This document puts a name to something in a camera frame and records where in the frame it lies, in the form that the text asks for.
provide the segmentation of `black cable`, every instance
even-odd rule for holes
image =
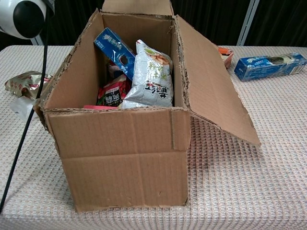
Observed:
[[[43,71],[42,71],[42,77],[40,79],[40,85],[39,85],[39,88],[38,88],[38,91],[37,91],[36,99],[38,99],[40,97],[40,94],[43,90],[44,79],[45,79],[45,74],[46,74],[47,50],[48,50],[48,27],[49,27],[48,23],[49,23],[49,9],[47,7],[47,11],[46,11],[47,33],[46,33],[46,41],[45,41],[45,46],[44,46]],[[10,188],[10,184],[11,184],[11,180],[12,180],[12,177],[13,177],[13,174],[14,174],[14,171],[15,171],[16,163],[17,163],[21,148],[24,144],[24,138],[25,138],[25,135],[27,134],[27,131],[28,131],[29,125],[31,123],[31,119],[33,117],[33,114],[34,114],[34,109],[32,108],[30,115],[28,117],[27,123],[25,124],[24,132],[23,132],[23,135],[20,139],[16,154],[15,154],[15,158],[14,158],[14,161],[13,161],[13,164],[12,164],[12,167],[11,167],[9,178],[8,178],[6,185],[5,185],[4,193],[3,193],[1,203],[0,203],[0,215],[1,215],[3,207],[4,207],[4,202],[5,202],[6,196],[8,194],[9,188]]]

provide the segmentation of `table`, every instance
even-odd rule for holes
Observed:
[[[0,229],[307,229],[307,67],[300,74],[240,82],[240,57],[307,48],[239,47],[231,80],[253,120],[262,146],[253,146],[192,119],[188,150],[189,204],[172,208],[110,208],[76,213],[54,141],[33,120],[0,217]],[[54,74],[71,46],[50,46]],[[43,47],[0,52],[0,193],[3,193],[24,122],[8,104],[7,79],[41,71]]]

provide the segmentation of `cardboard flap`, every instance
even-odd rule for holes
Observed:
[[[260,141],[216,46],[176,16],[192,114],[253,145]]]
[[[102,11],[174,15],[170,0],[105,0]]]

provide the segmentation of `open cardboard box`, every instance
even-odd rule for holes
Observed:
[[[93,43],[105,27],[134,52],[141,39],[172,58],[175,107],[82,109],[95,105],[99,84],[106,81],[105,57]],[[190,116],[260,144],[215,45],[173,16],[168,0],[106,0],[40,106],[77,211],[185,205]]]

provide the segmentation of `blue box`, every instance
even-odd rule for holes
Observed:
[[[298,53],[241,58],[235,74],[241,81],[299,73],[307,60]]]
[[[135,55],[120,37],[107,27],[98,35],[94,43],[132,81]]]

